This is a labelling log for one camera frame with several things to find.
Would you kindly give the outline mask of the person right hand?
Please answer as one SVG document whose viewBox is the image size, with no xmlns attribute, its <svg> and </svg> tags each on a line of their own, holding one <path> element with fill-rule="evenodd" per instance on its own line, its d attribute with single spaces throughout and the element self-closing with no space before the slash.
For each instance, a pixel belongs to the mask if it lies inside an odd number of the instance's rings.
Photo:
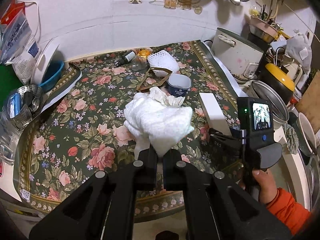
<svg viewBox="0 0 320 240">
<path fill-rule="evenodd" d="M 262 204 L 272 202 L 277 196 L 278 190 L 271 170 L 253 170 L 252 175 L 260 186 L 259 202 Z"/>
</svg>

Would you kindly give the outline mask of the orange sleeve forearm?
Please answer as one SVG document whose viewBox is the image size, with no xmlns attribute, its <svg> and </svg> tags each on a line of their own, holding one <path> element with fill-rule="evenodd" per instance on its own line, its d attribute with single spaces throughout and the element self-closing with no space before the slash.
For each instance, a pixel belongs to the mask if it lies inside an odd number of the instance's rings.
<svg viewBox="0 0 320 240">
<path fill-rule="evenodd" d="M 277 189 L 277 194 L 266 209 L 285 224 L 292 235 L 296 235 L 309 219 L 311 212 L 295 201 L 291 193 L 282 188 Z"/>
</svg>

